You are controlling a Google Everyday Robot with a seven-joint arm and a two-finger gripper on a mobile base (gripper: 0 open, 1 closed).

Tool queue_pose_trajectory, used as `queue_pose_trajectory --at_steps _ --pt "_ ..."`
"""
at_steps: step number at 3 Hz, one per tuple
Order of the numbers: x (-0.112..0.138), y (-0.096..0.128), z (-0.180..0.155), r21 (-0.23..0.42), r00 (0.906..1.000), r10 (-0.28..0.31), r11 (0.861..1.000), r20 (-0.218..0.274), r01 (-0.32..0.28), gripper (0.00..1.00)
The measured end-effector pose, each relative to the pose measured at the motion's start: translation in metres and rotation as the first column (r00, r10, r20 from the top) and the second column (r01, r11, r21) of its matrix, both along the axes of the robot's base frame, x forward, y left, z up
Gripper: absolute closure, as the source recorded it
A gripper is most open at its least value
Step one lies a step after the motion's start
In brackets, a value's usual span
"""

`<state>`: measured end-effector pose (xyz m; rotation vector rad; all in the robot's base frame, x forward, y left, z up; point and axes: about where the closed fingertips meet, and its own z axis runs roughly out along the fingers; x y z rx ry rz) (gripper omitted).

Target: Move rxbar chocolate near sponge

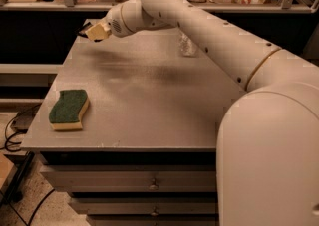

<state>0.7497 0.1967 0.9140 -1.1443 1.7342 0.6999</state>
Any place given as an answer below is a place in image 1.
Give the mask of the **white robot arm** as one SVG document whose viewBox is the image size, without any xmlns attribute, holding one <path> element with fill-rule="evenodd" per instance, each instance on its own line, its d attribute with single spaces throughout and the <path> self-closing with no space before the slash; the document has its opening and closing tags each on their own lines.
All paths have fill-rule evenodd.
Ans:
<svg viewBox="0 0 319 226">
<path fill-rule="evenodd" d="M 130 0 L 87 36 L 171 25 L 246 91 L 216 145 L 220 226 L 319 226 L 319 68 L 188 3 Z"/>
</svg>

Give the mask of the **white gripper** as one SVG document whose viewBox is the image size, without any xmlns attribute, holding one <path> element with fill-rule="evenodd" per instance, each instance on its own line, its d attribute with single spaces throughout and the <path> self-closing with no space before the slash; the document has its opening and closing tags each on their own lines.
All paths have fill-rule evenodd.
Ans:
<svg viewBox="0 0 319 226">
<path fill-rule="evenodd" d="M 119 38 L 127 37 L 131 34 L 131 31 L 124 22 L 121 5 L 116 5 L 108 11 L 106 22 L 111 30 L 105 28 L 101 23 L 97 23 L 85 31 L 88 39 L 91 41 L 102 41 L 108 39 L 111 34 Z"/>
</svg>

